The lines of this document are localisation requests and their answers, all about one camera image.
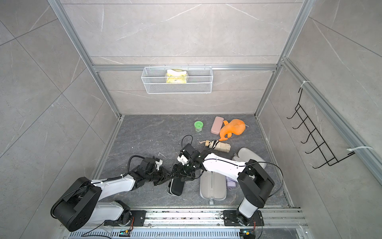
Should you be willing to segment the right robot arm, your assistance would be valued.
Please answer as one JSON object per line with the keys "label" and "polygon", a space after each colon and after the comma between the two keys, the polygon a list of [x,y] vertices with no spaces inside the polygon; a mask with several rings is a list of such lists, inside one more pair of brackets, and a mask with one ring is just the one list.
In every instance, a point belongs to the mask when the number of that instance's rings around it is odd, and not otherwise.
{"label": "right robot arm", "polygon": [[179,172],[181,177],[193,178],[195,171],[201,169],[236,181],[244,199],[236,210],[234,221],[244,226],[249,225],[255,212],[265,206],[275,186],[274,180],[263,168],[266,162],[254,159],[238,162],[210,152],[188,152],[185,149],[181,150],[177,160],[182,165]]}

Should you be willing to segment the black zippered umbrella sleeve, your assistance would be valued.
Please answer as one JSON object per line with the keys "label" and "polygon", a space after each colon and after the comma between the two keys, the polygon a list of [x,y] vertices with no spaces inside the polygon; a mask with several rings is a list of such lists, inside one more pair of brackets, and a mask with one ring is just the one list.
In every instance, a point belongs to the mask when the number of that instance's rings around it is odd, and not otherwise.
{"label": "black zippered umbrella sleeve", "polygon": [[168,185],[167,193],[173,196],[181,196],[184,185],[185,181],[182,177],[171,179]]}

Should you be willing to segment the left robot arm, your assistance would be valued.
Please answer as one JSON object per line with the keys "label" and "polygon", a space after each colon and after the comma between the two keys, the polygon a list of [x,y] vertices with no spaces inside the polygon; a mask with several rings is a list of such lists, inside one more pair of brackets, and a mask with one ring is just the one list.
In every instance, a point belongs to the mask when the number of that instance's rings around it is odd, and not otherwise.
{"label": "left robot arm", "polygon": [[178,169],[181,167],[175,164],[171,170],[167,170],[162,166],[162,160],[156,157],[141,157],[141,160],[138,166],[129,166],[127,172],[119,176],[101,180],[78,178],[54,203],[50,210],[51,217],[70,232],[87,223],[101,222],[103,225],[119,226],[131,223],[131,209],[127,204],[120,200],[111,203],[103,203],[101,200],[120,192],[136,190],[146,182],[152,182],[155,186],[172,182],[179,175]]}

